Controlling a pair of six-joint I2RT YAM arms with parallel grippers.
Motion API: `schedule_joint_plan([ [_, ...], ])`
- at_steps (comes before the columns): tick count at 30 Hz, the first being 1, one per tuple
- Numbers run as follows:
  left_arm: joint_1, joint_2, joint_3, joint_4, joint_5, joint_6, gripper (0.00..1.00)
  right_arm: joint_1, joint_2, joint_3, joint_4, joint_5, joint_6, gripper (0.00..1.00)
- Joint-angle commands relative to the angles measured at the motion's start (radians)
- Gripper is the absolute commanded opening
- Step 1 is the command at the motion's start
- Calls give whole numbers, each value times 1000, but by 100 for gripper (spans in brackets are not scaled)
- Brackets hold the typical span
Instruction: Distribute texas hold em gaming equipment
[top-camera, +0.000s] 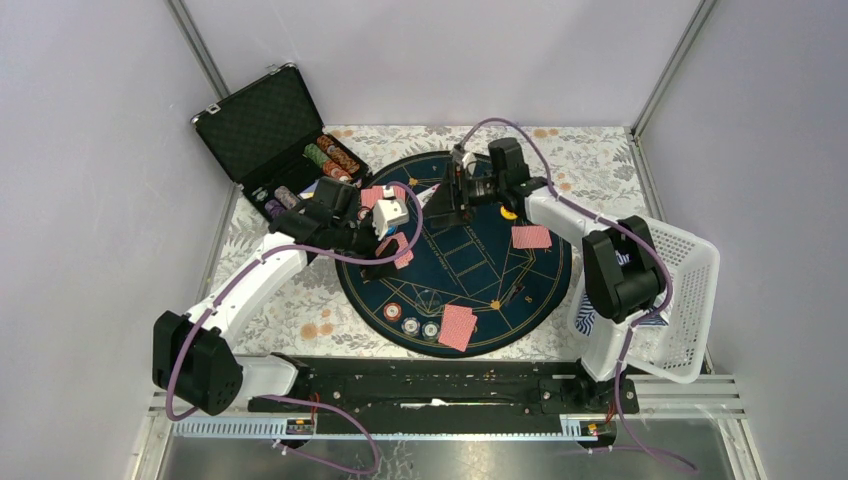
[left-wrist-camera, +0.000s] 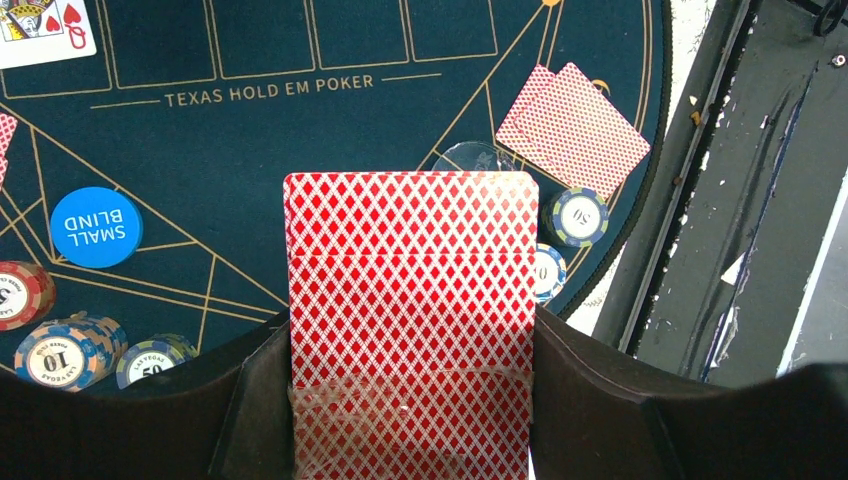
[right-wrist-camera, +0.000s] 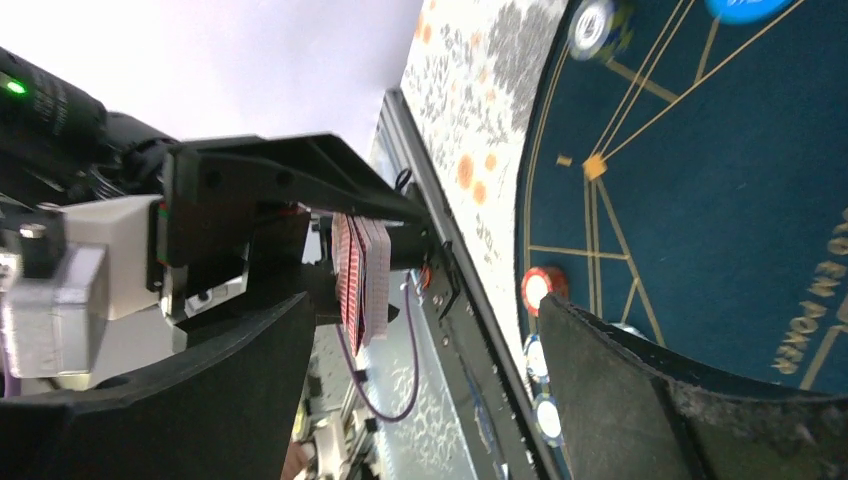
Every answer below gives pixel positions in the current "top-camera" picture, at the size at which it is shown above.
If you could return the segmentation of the red backed card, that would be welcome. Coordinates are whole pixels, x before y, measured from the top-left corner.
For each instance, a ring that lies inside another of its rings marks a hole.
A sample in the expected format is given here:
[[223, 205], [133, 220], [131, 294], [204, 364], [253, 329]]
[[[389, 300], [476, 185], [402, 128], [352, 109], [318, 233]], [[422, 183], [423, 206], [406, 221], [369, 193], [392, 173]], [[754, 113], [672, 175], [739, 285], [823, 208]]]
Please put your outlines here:
[[470, 339], [465, 341], [457, 332], [456, 317], [460, 305], [448, 304], [444, 307], [441, 320], [441, 333], [438, 342], [457, 351], [465, 352]]
[[550, 231], [539, 225], [513, 226], [511, 240], [515, 249], [548, 249], [553, 244]]
[[468, 341], [474, 332], [477, 316], [470, 307], [461, 306], [456, 317], [457, 332], [460, 338]]
[[406, 191], [401, 187], [388, 185], [376, 185], [360, 191], [360, 205], [367, 209], [373, 209], [378, 200], [392, 198], [404, 202]]

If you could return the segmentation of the yellow big blind button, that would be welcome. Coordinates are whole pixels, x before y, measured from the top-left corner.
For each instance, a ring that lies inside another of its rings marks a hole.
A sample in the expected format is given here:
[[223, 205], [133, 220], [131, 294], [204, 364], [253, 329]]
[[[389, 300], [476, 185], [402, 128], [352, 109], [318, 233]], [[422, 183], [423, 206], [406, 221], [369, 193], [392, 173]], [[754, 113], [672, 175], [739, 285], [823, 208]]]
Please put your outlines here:
[[516, 213], [508, 210], [504, 206], [500, 207], [499, 212], [500, 212], [501, 217], [508, 220], [508, 221], [514, 221], [518, 218], [518, 215]]

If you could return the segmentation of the red chip stack bottom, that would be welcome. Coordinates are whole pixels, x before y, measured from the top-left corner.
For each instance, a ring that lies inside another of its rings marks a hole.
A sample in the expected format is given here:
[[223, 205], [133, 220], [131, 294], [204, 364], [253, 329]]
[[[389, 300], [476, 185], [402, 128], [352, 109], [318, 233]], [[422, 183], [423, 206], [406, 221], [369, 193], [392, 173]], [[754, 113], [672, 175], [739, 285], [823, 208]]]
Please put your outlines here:
[[389, 302], [383, 307], [384, 319], [388, 322], [397, 322], [403, 317], [403, 309], [399, 303]]

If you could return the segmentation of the red backed card bottom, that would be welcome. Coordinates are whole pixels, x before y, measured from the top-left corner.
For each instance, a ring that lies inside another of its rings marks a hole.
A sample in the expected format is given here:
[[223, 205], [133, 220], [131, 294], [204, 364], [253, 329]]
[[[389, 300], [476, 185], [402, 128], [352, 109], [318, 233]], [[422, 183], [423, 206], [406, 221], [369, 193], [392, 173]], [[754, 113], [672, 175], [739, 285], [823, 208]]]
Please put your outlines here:
[[460, 305], [448, 304], [444, 307], [441, 320], [441, 333], [438, 342], [457, 351], [465, 352], [470, 339], [465, 341], [457, 332], [456, 317]]
[[468, 341], [474, 332], [477, 316], [470, 307], [461, 306], [456, 317], [457, 332], [460, 338]]

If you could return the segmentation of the blue yellow chip stack bottom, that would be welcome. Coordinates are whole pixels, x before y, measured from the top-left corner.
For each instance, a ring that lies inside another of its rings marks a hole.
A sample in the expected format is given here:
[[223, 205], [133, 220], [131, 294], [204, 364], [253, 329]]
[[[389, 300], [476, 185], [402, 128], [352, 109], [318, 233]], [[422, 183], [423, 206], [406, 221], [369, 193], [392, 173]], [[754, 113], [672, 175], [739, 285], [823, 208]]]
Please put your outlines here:
[[426, 322], [421, 326], [420, 333], [425, 341], [437, 342], [441, 333], [441, 325], [434, 321]]

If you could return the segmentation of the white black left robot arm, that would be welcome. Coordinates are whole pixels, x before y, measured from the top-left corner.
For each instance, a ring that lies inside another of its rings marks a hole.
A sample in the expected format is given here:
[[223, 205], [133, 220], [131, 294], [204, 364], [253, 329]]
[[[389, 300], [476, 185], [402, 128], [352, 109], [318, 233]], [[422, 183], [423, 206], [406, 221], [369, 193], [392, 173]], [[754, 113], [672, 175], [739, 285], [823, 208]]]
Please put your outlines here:
[[186, 313], [163, 312], [153, 326], [152, 380], [164, 390], [168, 419], [181, 421], [197, 411], [218, 415], [242, 398], [273, 398], [296, 411], [309, 401], [310, 385], [295, 363], [269, 354], [239, 360], [232, 347], [247, 323], [289, 280], [317, 256], [377, 270], [409, 253], [407, 246], [376, 252], [394, 227], [406, 224], [421, 203], [410, 187], [392, 181], [361, 210], [360, 191], [324, 177], [312, 197], [284, 211], [259, 246], [217, 290]]

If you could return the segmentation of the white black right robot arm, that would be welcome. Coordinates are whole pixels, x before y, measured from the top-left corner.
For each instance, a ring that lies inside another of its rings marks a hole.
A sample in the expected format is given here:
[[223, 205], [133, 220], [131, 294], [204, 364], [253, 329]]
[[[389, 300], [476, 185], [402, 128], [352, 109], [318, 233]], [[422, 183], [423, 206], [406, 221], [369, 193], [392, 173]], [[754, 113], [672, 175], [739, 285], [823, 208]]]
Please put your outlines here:
[[583, 410], [597, 412], [613, 398], [610, 380], [625, 369], [633, 328], [671, 302], [671, 275], [645, 219], [609, 218], [568, 199], [549, 173], [531, 174], [515, 138], [495, 140], [488, 150], [491, 172], [477, 176], [477, 156], [463, 142], [453, 146], [424, 215], [438, 226], [456, 226], [469, 222], [476, 207], [500, 204], [579, 250], [584, 294], [595, 320], [581, 357], [587, 376], [575, 382], [573, 396]]

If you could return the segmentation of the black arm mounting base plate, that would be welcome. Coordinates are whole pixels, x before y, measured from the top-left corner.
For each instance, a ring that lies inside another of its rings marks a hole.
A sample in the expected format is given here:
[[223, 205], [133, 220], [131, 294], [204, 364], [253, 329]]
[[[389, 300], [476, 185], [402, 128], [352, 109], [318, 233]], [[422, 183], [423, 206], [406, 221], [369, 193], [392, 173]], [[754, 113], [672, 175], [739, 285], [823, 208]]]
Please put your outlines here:
[[209, 415], [239, 402], [251, 413], [304, 413], [309, 401], [322, 401], [372, 434], [555, 434], [561, 416], [604, 422], [639, 410], [631, 380], [596, 382], [576, 362], [270, 359], [294, 371], [250, 388], [258, 374], [247, 358], [209, 362], [184, 368], [176, 395]]

